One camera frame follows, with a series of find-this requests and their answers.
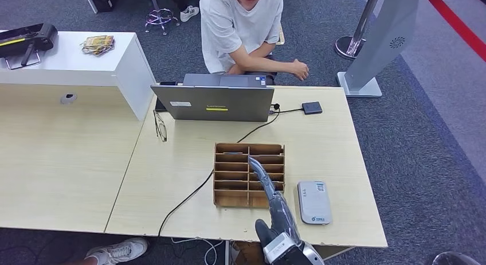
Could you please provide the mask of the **person's right hand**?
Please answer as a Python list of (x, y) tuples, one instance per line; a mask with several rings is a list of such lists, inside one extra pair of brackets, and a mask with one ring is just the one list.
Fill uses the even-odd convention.
[(292, 74), (299, 80), (305, 80), (309, 75), (309, 68), (307, 64), (302, 63), (298, 59), (294, 59), (292, 63)]

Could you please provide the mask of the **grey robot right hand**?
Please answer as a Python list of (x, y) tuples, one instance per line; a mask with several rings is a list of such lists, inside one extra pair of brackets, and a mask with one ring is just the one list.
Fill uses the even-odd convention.
[(255, 158), (249, 157), (248, 163), (261, 183), (269, 202), (271, 215), (271, 226), (268, 227), (265, 221), (258, 219), (255, 222), (255, 230), (263, 247), (269, 246), (271, 242), (285, 233), (293, 244), (301, 247), (303, 244), (296, 226), (296, 222), (283, 194), (276, 190), (269, 174)]

